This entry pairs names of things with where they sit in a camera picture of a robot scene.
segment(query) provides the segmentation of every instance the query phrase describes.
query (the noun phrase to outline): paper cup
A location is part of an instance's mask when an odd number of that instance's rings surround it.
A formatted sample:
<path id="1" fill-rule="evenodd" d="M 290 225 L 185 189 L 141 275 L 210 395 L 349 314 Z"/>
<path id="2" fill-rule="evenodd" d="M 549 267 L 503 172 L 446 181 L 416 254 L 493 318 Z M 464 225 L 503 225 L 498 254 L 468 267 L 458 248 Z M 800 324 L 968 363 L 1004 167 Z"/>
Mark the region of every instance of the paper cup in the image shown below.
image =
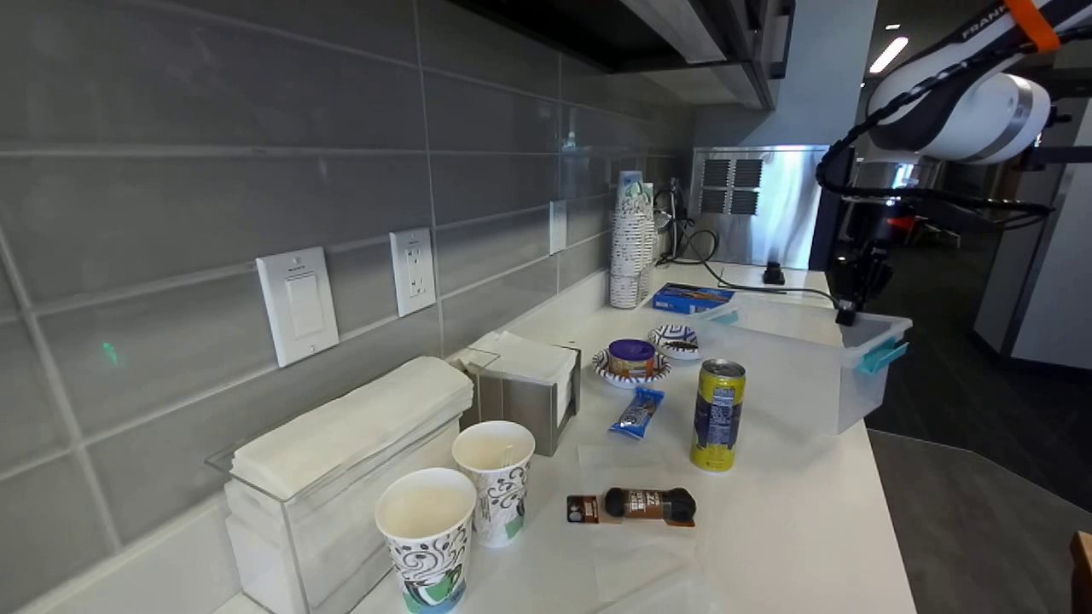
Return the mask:
<path id="1" fill-rule="evenodd" d="M 450 466 L 411 472 L 378 494 L 374 526 L 411 611 L 453 611 L 464 593 L 473 498 Z"/>
<path id="2" fill-rule="evenodd" d="M 536 437 L 508 419 L 473 423 L 453 437 L 450 459 L 479 488 L 473 529 L 483 546 L 504 546 L 519 536 L 531 455 Z"/>

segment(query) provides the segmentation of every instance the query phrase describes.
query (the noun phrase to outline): napkin dispenser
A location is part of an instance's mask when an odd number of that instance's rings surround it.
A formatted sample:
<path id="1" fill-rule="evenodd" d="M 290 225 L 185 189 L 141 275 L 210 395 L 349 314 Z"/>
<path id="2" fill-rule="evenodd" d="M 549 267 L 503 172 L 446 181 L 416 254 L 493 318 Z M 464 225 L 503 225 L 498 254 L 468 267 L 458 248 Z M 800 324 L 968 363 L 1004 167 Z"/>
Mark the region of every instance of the napkin dispenser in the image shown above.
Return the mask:
<path id="1" fill-rule="evenodd" d="M 536 432 L 536 455 L 553 459 L 562 427 L 579 408 L 579 349 L 556 349 L 508 330 L 473 340 L 462 366 L 473 378 L 468 423 L 512 419 Z"/>
<path id="2" fill-rule="evenodd" d="M 373 526 L 378 491 L 450 463 L 471 395 L 462 369 L 416 358 L 240 447 L 225 529 L 243 590 L 273 614 L 344 614 L 366 599 L 394 568 Z"/>

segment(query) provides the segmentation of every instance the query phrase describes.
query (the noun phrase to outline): soda can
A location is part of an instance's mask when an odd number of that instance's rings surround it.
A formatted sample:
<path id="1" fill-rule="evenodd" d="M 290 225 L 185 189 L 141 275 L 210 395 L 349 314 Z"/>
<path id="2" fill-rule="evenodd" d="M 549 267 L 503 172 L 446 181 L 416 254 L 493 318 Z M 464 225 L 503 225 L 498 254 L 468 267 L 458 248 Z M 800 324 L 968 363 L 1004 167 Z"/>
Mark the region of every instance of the soda can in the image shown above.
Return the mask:
<path id="1" fill-rule="evenodd" d="M 696 378 L 689 460 L 705 472 L 730 472 L 736 460 L 746 372 L 736 363 L 711 358 Z"/>

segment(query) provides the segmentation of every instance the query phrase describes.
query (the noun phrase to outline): kitchen counter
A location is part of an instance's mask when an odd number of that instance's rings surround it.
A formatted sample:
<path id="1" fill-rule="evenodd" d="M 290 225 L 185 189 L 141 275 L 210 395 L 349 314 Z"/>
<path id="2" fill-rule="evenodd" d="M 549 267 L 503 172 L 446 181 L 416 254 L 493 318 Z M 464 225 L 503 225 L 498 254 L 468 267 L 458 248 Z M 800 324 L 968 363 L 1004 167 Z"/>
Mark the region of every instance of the kitchen counter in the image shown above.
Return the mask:
<path id="1" fill-rule="evenodd" d="M 727 267 L 759 285 L 759 269 Z M 702 269 L 660 269 L 664 280 L 711 285 Z M 825 287 L 793 273 L 787 287 Z M 610 311 L 597 297 L 559 297 L 508 324 L 527 337 L 576 345 L 584 363 L 610 337 L 646 337 L 689 318 Z M 672 369 L 664 406 L 646 439 L 610 437 L 623 389 L 584 369 L 579 418 L 553 459 L 528 474 L 528 522 L 508 551 L 473 551 L 462 611 L 739 611 L 739 614 L 910 614 L 905 563 L 862 423 L 835 431 L 841 328 L 824 297 L 736 294 L 733 324 L 689 322 L 711 356 L 746 366 L 736 466 L 700 472 L 685 459 L 696 366 Z M 689 488 L 696 529 L 660 522 L 568 526 L 562 498 L 610 486 Z M 384 581 L 357 614 L 396 611 Z"/>

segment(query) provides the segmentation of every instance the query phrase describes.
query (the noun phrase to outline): tile backsplash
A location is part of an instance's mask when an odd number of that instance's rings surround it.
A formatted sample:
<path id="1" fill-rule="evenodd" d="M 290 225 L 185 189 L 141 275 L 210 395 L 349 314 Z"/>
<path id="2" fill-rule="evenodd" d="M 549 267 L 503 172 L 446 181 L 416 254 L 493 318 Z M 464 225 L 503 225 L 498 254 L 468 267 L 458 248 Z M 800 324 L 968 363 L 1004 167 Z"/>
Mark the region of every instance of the tile backsplash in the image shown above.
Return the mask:
<path id="1" fill-rule="evenodd" d="M 0 3 L 0 611 L 222 488 L 209 463 L 603 267 L 689 112 L 446 0 Z M 546 248 L 546 206 L 569 245 Z M 396 318 L 384 232 L 430 229 Z M 276 369 L 253 258 L 323 245 L 342 345 Z"/>

